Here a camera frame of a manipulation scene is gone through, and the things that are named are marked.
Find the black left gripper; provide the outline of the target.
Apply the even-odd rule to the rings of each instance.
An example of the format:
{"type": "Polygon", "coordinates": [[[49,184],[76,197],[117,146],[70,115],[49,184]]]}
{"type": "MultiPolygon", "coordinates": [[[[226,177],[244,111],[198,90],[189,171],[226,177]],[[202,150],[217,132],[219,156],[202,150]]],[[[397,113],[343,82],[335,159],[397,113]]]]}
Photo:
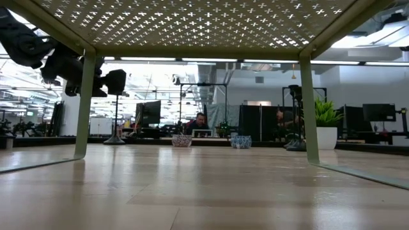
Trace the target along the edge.
{"type": "MultiPolygon", "coordinates": [[[[58,43],[40,71],[47,83],[53,83],[57,76],[66,80],[67,96],[77,96],[80,93],[83,62],[80,60],[80,55],[66,45],[58,43]]],[[[126,78],[127,74],[122,69],[112,70],[105,77],[94,78],[92,97],[121,95],[126,78]]]]}

